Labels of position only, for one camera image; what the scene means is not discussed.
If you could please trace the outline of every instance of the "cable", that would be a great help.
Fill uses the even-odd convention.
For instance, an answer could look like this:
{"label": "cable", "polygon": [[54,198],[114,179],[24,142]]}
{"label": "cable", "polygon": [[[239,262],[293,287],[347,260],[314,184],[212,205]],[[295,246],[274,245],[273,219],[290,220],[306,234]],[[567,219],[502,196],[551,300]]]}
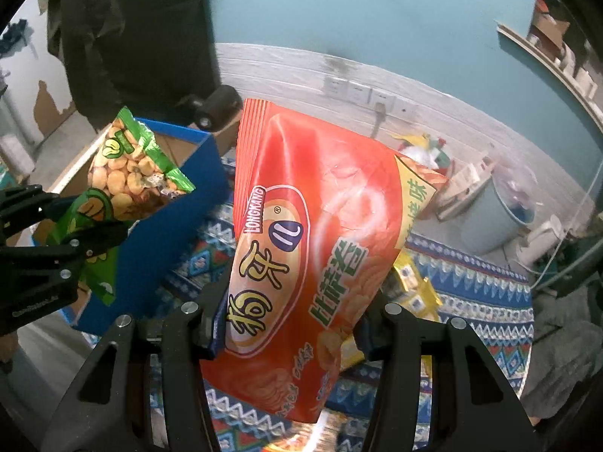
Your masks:
{"label": "cable", "polygon": [[511,264],[509,263],[509,258],[507,257],[507,252],[505,251],[505,245],[502,245],[502,254],[505,256],[505,262],[507,263],[507,268],[511,269]]}
{"label": "cable", "polygon": [[574,214],[574,217],[572,217],[572,220],[569,223],[568,229],[565,229],[565,232],[563,233],[563,236],[560,239],[559,244],[557,244],[557,247],[553,251],[553,254],[551,255],[551,257],[548,260],[547,264],[545,265],[544,270],[542,270],[541,275],[538,277],[538,279],[536,279],[536,282],[533,283],[533,285],[530,287],[530,289],[534,289],[534,288],[536,288],[536,286],[538,284],[540,284],[540,281],[542,280],[542,277],[545,276],[545,273],[547,272],[547,270],[551,266],[551,263],[553,263],[553,260],[557,256],[557,252],[562,247],[563,241],[565,240],[566,236],[568,235],[569,230],[572,228],[572,226],[574,226],[574,222],[578,218],[578,214],[580,214],[580,211],[582,209],[582,206],[584,205],[584,202],[586,202],[586,199],[590,196],[590,192],[593,190],[593,187],[595,187],[595,183],[596,183],[597,179],[599,178],[599,173],[601,173],[601,169],[603,169],[603,160],[601,160],[601,163],[599,164],[599,168],[597,169],[597,172],[595,173],[595,178],[593,178],[593,181],[590,183],[589,190],[586,191],[586,194],[584,194],[584,197],[581,200],[580,205],[578,205],[578,208],[576,209],[576,213]]}
{"label": "cable", "polygon": [[517,263],[521,268],[529,271],[530,273],[533,273],[534,275],[557,275],[557,273],[559,272],[537,272],[536,270],[532,270],[530,267],[525,266],[523,263],[521,263],[517,258],[512,258],[512,260]]}
{"label": "cable", "polygon": [[382,104],[381,102],[377,102],[377,104],[375,104],[375,111],[375,125],[373,126],[373,130],[371,131],[371,139],[375,139],[377,137],[379,128],[381,127],[382,123],[384,123],[387,119],[387,112],[385,111],[384,104]]}

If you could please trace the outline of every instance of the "power socket panel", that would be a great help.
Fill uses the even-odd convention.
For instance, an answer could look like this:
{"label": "power socket panel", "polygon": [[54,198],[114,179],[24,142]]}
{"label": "power socket panel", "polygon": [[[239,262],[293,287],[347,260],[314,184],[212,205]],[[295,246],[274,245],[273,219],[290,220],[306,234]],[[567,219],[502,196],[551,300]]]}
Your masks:
{"label": "power socket panel", "polygon": [[377,110],[377,104],[383,104],[385,106],[385,112],[390,113],[394,107],[396,97],[385,90],[372,89],[371,97],[369,98],[369,108]]}
{"label": "power socket panel", "polygon": [[396,97],[391,108],[391,115],[406,122],[417,121],[418,105]]}
{"label": "power socket panel", "polygon": [[336,76],[325,75],[323,91],[329,97],[347,100],[347,80]]}
{"label": "power socket panel", "polygon": [[371,95],[371,87],[350,81],[347,84],[347,101],[352,104],[366,107],[369,104],[369,96]]}

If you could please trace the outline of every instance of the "white appliance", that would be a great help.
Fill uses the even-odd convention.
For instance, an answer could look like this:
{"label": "white appliance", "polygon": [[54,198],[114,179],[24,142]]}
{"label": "white appliance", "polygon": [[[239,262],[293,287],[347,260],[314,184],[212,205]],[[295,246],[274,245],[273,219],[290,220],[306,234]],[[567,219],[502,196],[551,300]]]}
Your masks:
{"label": "white appliance", "polygon": [[548,221],[542,223],[528,235],[524,243],[519,242],[517,245],[517,260],[522,265],[530,266],[559,243],[562,238],[562,222],[556,215],[551,215]]}

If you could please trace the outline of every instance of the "wooden shelf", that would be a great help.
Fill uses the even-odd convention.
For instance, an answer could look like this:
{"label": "wooden shelf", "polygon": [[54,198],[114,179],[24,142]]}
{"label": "wooden shelf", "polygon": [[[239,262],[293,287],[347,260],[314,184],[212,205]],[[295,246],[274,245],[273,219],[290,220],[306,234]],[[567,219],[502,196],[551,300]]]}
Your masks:
{"label": "wooden shelf", "polygon": [[589,101],[586,99],[586,97],[582,95],[578,87],[574,83],[572,83],[572,80],[570,80],[565,74],[563,74],[563,72],[555,65],[555,63],[553,63],[540,49],[530,43],[525,37],[519,35],[506,25],[499,23],[498,33],[504,35],[505,37],[516,43],[520,48],[523,48],[523,50],[531,54],[536,60],[538,60],[542,64],[542,66],[547,68],[548,71],[555,75],[555,77],[557,77],[559,81],[561,81],[566,86],[566,88],[572,93],[572,95],[575,96],[577,101],[580,102],[580,104],[584,107],[584,110],[589,113],[589,116],[591,117],[591,119],[593,119],[593,121],[599,128],[599,131],[603,132],[603,121],[599,118],[599,116],[597,116],[595,110],[593,110],[593,108],[590,106]]}

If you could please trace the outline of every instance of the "patterned rug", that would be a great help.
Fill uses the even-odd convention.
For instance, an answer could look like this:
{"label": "patterned rug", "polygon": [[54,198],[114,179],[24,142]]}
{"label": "patterned rug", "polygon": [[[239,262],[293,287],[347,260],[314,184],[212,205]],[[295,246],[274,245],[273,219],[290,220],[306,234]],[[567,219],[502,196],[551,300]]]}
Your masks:
{"label": "patterned rug", "polygon": [[[442,300],[440,321],[454,316],[467,320],[520,396],[534,336],[528,280],[417,234],[408,237],[406,248]],[[353,417],[342,426],[338,452],[360,452],[380,376],[381,362],[358,364],[341,374],[331,392],[326,406]],[[424,447],[429,439],[431,391],[422,370],[414,448]]]}
{"label": "patterned rug", "polygon": [[[225,168],[233,175],[231,160]],[[221,273],[234,247],[231,201],[218,207],[200,227],[197,239],[179,265],[167,274],[158,294],[163,316],[183,301],[194,299],[199,290]],[[406,248],[421,276],[429,277],[442,300],[439,318],[453,316],[468,321],[487,346],[510,385],[520,395],[530,363],[534,335],[531,292],[525,277],[454,250],[443,244],[411,234]],[[155,369],[152,405],[162,410],[161,367]],[[259,411],[240,402],[207,382],[207,402],[222,451],[224,452],[360,452],[381,376],[381,362],[358,364],[344,371],[315,425],[296,424]],[[414,448],[427,445],[431,415],[432,382],[421,368]]]}

